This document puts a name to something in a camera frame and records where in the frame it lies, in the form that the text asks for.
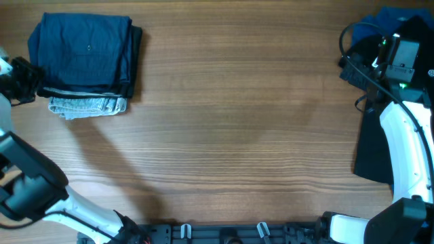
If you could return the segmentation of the dark blue shorts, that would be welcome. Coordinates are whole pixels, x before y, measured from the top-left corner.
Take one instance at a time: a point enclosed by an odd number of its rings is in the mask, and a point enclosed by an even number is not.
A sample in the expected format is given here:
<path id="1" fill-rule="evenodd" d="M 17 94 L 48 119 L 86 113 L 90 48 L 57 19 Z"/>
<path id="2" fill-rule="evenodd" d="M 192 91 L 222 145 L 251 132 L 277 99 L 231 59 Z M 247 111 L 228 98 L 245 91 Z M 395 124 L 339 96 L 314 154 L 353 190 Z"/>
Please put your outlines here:
<path id="1" fill-rule="evenodd" d="M 44 88 L 117 94 L 132 81 L 132 19 L 45 13 L 28 52 L 43 71 Z"/>

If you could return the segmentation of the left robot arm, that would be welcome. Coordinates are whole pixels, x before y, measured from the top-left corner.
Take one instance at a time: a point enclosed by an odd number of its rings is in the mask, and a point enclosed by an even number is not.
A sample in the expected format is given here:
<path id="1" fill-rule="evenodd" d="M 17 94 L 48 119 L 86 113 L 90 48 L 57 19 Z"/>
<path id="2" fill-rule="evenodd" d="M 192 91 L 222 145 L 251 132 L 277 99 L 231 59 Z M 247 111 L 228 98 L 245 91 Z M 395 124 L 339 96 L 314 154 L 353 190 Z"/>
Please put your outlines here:
<path id="1" fill-rule="evenodd" d="M 40 220 L 76 230 L 94 243 L 150 243 L 148 234 L 115 210 L 74 191 L 64 172 L 13 129 L 12 100 L 26 101 L 39 73 L 26 60 L 1 61 L 1 214 L 18 230 Z"/>

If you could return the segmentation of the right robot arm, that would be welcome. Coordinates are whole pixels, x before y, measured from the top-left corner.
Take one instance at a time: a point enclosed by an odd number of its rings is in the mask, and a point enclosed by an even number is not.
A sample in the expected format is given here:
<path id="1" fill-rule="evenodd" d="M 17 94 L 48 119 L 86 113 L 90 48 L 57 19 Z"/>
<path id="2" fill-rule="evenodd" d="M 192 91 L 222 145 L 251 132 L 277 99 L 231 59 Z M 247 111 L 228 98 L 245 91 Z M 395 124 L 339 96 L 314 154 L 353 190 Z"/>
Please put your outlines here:
<path id="1" fill-rule="evenodd" d="M 376 43 L 371 66 L 359 53 L 344 55 L 346 65 L 367 82 L 366 98 L 378 113 L 393 172 L 393 202 L 365 220 L 333 213 L 319 220 L 318 236 L 335 243 L 433 242 L 432 79 L 423 55 L 427 36 L 396 31 Z"/>

